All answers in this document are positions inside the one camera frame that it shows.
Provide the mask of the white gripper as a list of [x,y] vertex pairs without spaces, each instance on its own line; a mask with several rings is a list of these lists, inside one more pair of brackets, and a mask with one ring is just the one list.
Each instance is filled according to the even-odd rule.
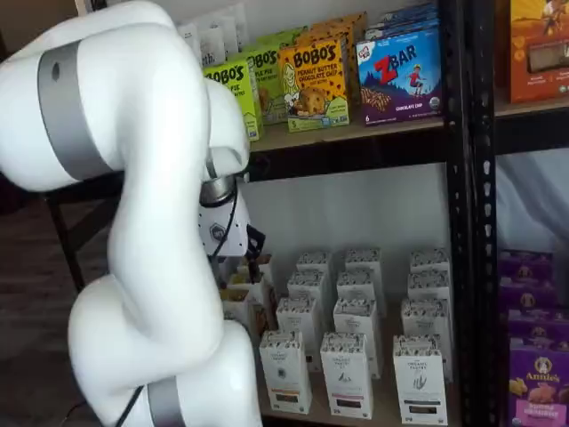
[[245,255],[250,282],[255,284],[261,279],[257,259],[263,250],[266,235],[249,223],[250,216],[244,202],[199,208],[198,228],[206,253],[213,255],[227,232],[225,243],[217,255]]

